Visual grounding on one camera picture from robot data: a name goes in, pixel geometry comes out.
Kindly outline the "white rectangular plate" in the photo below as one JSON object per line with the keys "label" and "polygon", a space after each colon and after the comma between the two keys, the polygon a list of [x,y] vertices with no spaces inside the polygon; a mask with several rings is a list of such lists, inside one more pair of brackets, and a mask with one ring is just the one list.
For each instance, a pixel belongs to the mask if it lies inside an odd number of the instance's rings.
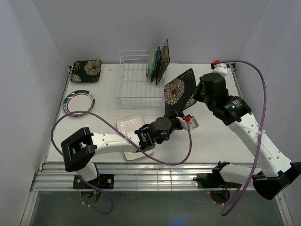
{"label": "white rectangular plate", "polygon": [[[143,125],[145,125],[145,121],[141,114],[126,116],[116,121],[117,130],[119,132],[122,132],[123,134],[133,132],[139,129],[140,127],[142,127]],[[136,153],[124,152],[124,156],[127,161],[134,161],[146,157],[141,152],[136,152]]]}

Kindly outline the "cream square flower plate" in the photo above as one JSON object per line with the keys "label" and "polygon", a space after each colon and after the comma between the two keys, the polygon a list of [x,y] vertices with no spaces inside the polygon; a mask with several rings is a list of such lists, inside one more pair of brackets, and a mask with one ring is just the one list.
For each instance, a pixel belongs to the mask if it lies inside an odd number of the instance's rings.
{"label": "cream square flower plate", "polygon": [[164,43],[162,50],[161,50],[161,64],[160,69],[156,77],[156,85],[159,84],[161,78],[163,77],[163,74],[165,70],[167,69],[168,65],[170,63],[170,54],[169,54],[169,42],[168,39]]}

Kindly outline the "teal square plate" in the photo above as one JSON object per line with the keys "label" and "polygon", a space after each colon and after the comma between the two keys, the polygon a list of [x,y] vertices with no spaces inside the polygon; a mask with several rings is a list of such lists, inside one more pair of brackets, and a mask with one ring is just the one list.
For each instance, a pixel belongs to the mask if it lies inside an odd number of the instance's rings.
{"label": "teal square plate", "polygon": [[161,60],[162,60],[162,56],[161,56],[161,48],[160,46],[158,46],[156,52],[155,52],[155,65],[153,68],[153,72],[151,74],[151,82],[153,82],[155,80],[155,78],[157,77],[157,74],[159,72],[160,69],[160,65],[161,65]]}

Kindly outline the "round white green-rimmed plate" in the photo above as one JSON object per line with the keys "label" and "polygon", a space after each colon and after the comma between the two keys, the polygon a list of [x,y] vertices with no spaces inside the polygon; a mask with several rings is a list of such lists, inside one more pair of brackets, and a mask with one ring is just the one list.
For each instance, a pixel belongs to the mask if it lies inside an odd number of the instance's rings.
{"label": "round white green-rimmed plate", "polygon": [[74,111],[90,112],[95,106],[95,96],[88,90],[76,90],[68,94],[62,105],[63,112],[68,114]]}

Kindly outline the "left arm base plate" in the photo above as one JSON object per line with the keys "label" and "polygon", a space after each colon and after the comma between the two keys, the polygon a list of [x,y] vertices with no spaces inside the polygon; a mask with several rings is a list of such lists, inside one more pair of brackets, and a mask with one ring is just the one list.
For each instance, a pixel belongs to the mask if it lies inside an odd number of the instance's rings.
{"label": "left arm base plate", "polygon": [[[100,174],[96,179],[89,181],[90,184],[101,189],[113,189],[114,188],[114,174]],[[73,189],[92,189],[84,182],[82,182],[78,175],[74,176]]]}

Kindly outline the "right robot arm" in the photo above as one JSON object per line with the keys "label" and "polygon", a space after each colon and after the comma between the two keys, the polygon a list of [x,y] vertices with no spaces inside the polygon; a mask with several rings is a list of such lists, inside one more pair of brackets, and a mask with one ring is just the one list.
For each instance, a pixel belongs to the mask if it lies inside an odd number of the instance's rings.
{"label": "right robot arm", "polygon": [[194,99],[205,103],[213,115],[233,131],[254,156],[255,169],[229,162],[218,162],[212,170],[213,183],[223,187],[227,183],[246,184],[267,200],[289,186],[300,174],[301,163],[292,162],[273,144],[264,131],[259,130],[251,108],[238,96],[229,95],[225,78],[219,73],[200,77]]}

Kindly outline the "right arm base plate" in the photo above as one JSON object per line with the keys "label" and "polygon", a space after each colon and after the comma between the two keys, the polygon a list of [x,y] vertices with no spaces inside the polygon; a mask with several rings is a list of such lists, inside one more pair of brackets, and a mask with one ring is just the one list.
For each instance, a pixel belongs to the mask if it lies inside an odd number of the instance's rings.
{"label": "right arm base plate", "polygon": [[219,181],[213,173],[199,173],[193,179],[198,188],[238,188],[240,184]]}

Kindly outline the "mint green round flower plate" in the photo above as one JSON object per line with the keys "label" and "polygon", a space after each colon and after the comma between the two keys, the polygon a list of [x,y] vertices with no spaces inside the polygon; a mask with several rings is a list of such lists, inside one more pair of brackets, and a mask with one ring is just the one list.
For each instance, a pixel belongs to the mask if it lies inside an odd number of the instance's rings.
{"label": "mint green round flower plate", "polygon": [[155,66],[155,60],[156,60],[156,50],[151,49],[149,56],[148,56],[148,61],[147,61],[147,73],[146,73],[146,78],[149,81],[151,79],[151,74],[153,72],[154,66]]}

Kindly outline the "black floral plate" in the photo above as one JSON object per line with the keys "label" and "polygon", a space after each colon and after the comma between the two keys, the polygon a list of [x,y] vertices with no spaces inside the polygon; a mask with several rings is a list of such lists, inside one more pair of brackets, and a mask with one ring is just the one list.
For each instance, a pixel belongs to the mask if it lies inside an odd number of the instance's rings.
{"label": "black floral plate", "polygon": [[71,70],[70,81],[75,83],[98,82],[101,67],[101,60],[75,61]]}
{"label": "black floral plate", "polygon": [[193,69],[188,69],[164,86],[165,114],[182,112],[193,106],[196,89],[196,79]]}

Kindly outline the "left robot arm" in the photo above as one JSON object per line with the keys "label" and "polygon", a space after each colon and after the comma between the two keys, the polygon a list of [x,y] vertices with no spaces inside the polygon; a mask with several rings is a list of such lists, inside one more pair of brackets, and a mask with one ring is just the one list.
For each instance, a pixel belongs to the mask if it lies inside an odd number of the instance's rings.
{"label": "left robot arm", "polygon": [[191,117],[159,117],[146,124],[141,114],[123,117],[116,121],[114,134],[91,132],[84,127],[70,135],[61,143],[65,170],[76,172],[89,188],[99,185],[98,169],[92,162],[95,156],[107,153],[131,153],[134,157],[152,156],[156,144],[162,144],[175,130],[191,132]]}

